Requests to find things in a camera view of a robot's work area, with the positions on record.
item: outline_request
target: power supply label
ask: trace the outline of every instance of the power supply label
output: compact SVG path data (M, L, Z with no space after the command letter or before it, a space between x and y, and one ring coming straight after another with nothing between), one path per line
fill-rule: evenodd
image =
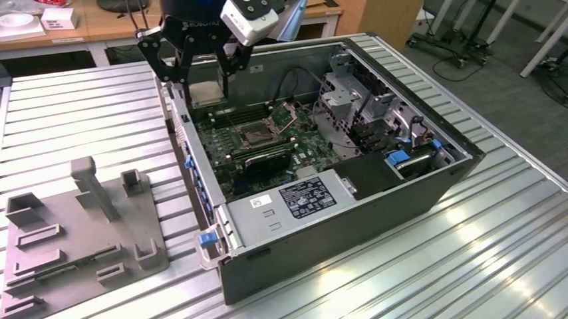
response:
M319 177L279 190L287 208L301 219L337 204Z

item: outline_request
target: aluminum table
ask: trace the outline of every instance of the aluminum table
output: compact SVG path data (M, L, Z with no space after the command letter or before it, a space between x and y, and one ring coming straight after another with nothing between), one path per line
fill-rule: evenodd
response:
M430 212L233 306L223 303L218 273L199 267L196 220L150 67L15 79L1 95L0 208L16 193L45 197L72 189L64 164L72 158L94 156L102 181L138 168L151 179L171 260L164 272L53 318L568 314L567 182L384 41L352 37L488 156ZM5 218L0 227L4 247Z

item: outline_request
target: cardboard box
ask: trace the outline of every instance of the cardboard box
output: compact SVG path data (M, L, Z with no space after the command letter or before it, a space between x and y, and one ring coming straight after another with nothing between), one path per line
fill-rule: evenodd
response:
M72 8L48 8L41 15L41 24L47 30L71 30L78 27L79 17Z

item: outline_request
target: white sticker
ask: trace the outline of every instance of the white sticker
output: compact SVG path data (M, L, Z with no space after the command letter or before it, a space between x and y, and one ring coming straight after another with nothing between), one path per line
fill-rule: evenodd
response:
M253 198L250 200L250 205L253 208L259 208L261 206L270 204L273 200L270 199L270 195L262 195L261 197Z
M262 71L265 71L265 66L262 64L250 67L250 73L259 73Z
M68 43L68 42L80 42L84 41L83 38L65 38L65 39L53 39L52 43Z

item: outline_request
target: floor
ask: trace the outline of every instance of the floor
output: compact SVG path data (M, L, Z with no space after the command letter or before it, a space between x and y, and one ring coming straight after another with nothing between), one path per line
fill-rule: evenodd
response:
M453 18L462 1L456 0L446 17ZM442 0L426 0L425 7L438 10ZM482 10L477 3L472 11L464 31L469 34L472 25ZM493 10L480 33L486 39L501 14ZM428 74L457 95L457 97L489 120L489 122L516 141L521 147L564 178L568 179L568 109L563 108L545 95L537 79L552 91L548 78L535 72L524 79L519 76L528 60L537 52L540 45L535 43L540 32L519 21L511 20L500 38L492 46L495 56L484 69L464 82L450 82L440 78L432 71L432 65L450 53L426 44L406 48L404 55L424 69ZM568 49L559 43L551 55ZM438 73L448 78L464 78L478 68L468 65L460 70L446 63L437 67ZM559 80L568 88L565 76Z

